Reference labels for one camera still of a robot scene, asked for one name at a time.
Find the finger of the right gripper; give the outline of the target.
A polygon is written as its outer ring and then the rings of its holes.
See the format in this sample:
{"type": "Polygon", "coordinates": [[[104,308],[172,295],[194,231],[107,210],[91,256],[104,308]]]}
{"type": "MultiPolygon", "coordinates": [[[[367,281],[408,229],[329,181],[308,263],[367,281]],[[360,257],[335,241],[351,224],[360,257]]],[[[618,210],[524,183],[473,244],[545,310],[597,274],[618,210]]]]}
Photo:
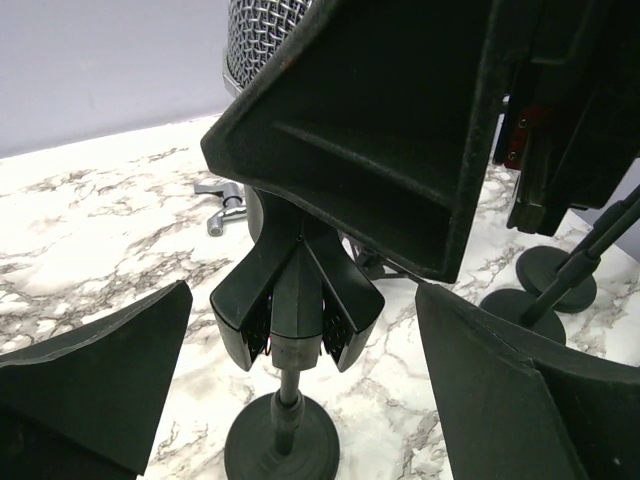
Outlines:
{"type": "Polygon", "coordinates": [[[545,2],[494,157],[519,173],[507,227],[552,236],[602,208],[638,153],[638,2],[545,2]]]}
{"type": "Polygon", "coordinates": [[[211,172],[457,279],[536,1],[316,1],[204,135],[211,172]]]}

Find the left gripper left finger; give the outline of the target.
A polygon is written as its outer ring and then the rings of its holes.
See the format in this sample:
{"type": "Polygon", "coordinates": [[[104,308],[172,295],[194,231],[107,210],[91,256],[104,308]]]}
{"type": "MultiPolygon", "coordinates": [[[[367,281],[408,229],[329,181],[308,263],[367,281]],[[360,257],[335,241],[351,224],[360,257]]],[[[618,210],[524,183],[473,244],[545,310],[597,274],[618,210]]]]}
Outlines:
{"type": "Polygon", "coordinates": [[[147,468],[193,297],[177,281],[1,357],[4,479],[137,479],[147,468]]]}

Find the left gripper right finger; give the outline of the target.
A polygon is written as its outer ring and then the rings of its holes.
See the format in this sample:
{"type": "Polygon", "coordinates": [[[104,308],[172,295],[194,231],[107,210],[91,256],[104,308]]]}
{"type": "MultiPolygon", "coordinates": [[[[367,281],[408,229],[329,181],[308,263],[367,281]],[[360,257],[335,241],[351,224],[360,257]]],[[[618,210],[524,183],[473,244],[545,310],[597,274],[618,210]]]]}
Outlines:
{"type": "Polygon", "coordinates": [[[635,479],[639,371],[422,283],[417,318],[457,479],[635,479]]]}

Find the grey mesh microphone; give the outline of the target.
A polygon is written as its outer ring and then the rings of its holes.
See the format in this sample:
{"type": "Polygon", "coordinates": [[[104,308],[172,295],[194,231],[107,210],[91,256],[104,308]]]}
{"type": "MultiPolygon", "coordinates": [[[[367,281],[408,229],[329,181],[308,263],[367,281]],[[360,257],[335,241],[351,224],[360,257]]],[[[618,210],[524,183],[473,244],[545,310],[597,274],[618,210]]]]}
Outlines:
{"type": "Polygon", "coordinates": [[[222,78],[233,97],[251,83],[311,5],[308,0],[228,2],[222,78]]]}

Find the black round-base mic stand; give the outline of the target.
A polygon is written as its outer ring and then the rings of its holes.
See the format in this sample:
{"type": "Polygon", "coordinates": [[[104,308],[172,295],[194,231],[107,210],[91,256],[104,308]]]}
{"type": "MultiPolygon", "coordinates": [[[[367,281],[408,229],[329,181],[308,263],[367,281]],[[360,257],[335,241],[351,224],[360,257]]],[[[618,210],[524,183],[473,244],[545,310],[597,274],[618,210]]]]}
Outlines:
{"type": "Polygon", "coordinates": [[[244,371],[266,353],[280,386],[251,401],[224,447],[230,479],[333,479],[340,442],[326,410],[299,389],[327,353],[341,372],[362,353],[385,300],[338,231],[294,204],[245,190],[252,249],[210,303],[230,358],[244,371]]]}

